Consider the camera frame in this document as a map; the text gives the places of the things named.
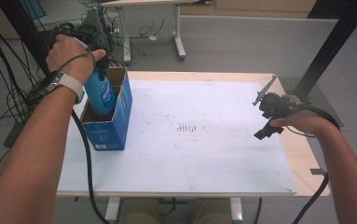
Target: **cardboard box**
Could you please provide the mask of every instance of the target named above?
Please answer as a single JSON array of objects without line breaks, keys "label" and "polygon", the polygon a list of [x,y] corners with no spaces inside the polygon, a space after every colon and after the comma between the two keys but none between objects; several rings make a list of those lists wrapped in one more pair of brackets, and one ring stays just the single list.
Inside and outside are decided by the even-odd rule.
[{"label": "cardboard box", "polygon": [[113,113],[99,116],[87,101],[81,122],[95,150],[123,150],[132,102],[129,77],[126,68],[107,68],[105,71],[115,95]]}]

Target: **black pole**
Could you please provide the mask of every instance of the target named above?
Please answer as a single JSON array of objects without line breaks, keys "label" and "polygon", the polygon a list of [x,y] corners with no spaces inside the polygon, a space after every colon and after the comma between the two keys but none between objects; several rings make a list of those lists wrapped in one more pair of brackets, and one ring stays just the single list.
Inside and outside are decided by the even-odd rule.
[{"label": "black pole", "polygon": [[357,1],[352,1],[343,16],[338,20],[331,34],[327,37],[320,51],[310,64],[305,75],[301,78],[293,94],[306,101],[309,92],[335,58],[341,47],[346,43],[357,27]]},{"label": "black pole", "polygon": [[36,63],[47,76],[49,74],[46,58],[48,49],[43,44],[33,20],[24,10],[20,0],[0,0],[0,8],[16,30]]}]

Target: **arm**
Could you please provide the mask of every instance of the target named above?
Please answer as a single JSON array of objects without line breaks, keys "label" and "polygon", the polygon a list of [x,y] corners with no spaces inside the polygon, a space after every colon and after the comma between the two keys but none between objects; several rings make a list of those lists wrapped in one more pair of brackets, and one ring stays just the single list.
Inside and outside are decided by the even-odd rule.
[{"label": "arm", "polygon": [[[86,53],[72,38],[58,35],[47,57],[50,71]],[[103,50],[93,51],[96,60]],[[90,55],[62,71],[82,84],[93,70]],[[48,94],[27,121],[0,174],[0,223],[51,223],[71,111],[76,94],[59,87]]]},{"label": "arm", "polygon": [[357,223],[357,157],[344,135],[332,123],[309,111],[296,111],[289,119],[274,119],[270,125],[292,125],[317,137],[323,149],[338,221]]}]

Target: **wrist strap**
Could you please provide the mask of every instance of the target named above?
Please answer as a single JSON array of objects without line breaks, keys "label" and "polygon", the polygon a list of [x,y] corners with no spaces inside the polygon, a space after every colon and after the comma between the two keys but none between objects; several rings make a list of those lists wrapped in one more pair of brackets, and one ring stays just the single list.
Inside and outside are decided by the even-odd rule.
[{"label": "wrist strap", "polygon": [[83,86],[82,83],[76,80],[76,78],[70,77],[69,75],[62,73],[60,83],[76,93],[76,104],[79,104],[82,101],[84,95]]}]

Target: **table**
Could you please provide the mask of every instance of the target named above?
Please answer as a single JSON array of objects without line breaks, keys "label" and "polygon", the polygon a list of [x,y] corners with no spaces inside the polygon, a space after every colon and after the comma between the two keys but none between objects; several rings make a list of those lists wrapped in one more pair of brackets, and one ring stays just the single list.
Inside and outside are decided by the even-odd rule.
[{"label": "table", "polygon": [[134,7],[143,7],[144,11],[150,11],[149,13],[155,13],[155,11],[151,8],[152,6],[162,5],[166,7],[175,7],[175,10],[173,11],[173,14],[175,14],[175,31],[173,32],[173,37],[175,40],[175,45],[178,49],[178,55],[183,60],[186,57],[186,53],[181,40],[180,5],[183,3],[194,3],[197,1],[199,0],[118,0],[114,2],[101,3],[100,6],[114,7],[117,9],[120,19],[120,29],[123,35],[123,61],[125,63],[130,63],[130,37],[127,33],[127,24],[125,19],[125,14],[127,13],[127,11],[133,9]]},{"label": "table", "polygon": [[[191,72],[134,72],[129,71],[129,80],[181,80],[181,81],[222,81],[222,82],[253,82],[259,83],[261,87],[264,87],[272,78],[272,74],[245,74],[245,73],[191,73]],[[281,83],[276,80],[274,84],[271,86],[269,91],[276,92],[278,94],[282,94],[282,86]],[[295,180],[296,191],[295,194],[286,194],[286,193],[246,193],[246,192],[229,192],[229,193],[212,193],[212,192],[197,192],[196,194],[190,192],[168,192],[163,191],[159,193],[155,192],[124,192],[124,191],[102,191],[98,192],[97,188],[100,183],[104,182],[100,178],[95,179],[94,187],[95,194],[97,196],[104,197],[230,197],[233,198],[231,200],[232,206],[238,207],[240,211],[240,199],[238,197],[245,196],[258,196],[258,197],[267,197],[267,196],[312,196],[313,193],[317,190],[317,188],[321,185],[323,181],[323,177],[321,175],[313,175],[310,169],[319,168],[318,163],[316,162],[314,155],[309,147],[307,139],[303,136],[284,131],[281,135],[279,135],[281,139],[282,149],[286,156],[289,166],[291,167],[291,171],[293,174],[293,178]],[[63,169],[62,169],[62,179],[58,188],[58,195],[62,196],[87,196],[88,193],[85,190],[75,190],[74,187],[72,190],[61,190],[61,185],[70,181],[70,178],[76,178],[76,175],[86,173],[86,161],[84,160],[84,154],[82,148],[72,148],[70,147],[72,143],[70,142],[70,132],[67,140],[67,149],[66,149],[66,157],[64,158]],[[93,164],[95,164],[96,160],[102,160],[100,157],[93,157]],[[70,165],[74,160],[74,163],[79,164],[79,169],[75,169],[71,171],[69,174],[65,174],[67,172],[67,165]],[[83,182],[83,188],[86,189],[86,181]],[[324,195],[329,194],[329,189],[326,189],[323,192]]]}]

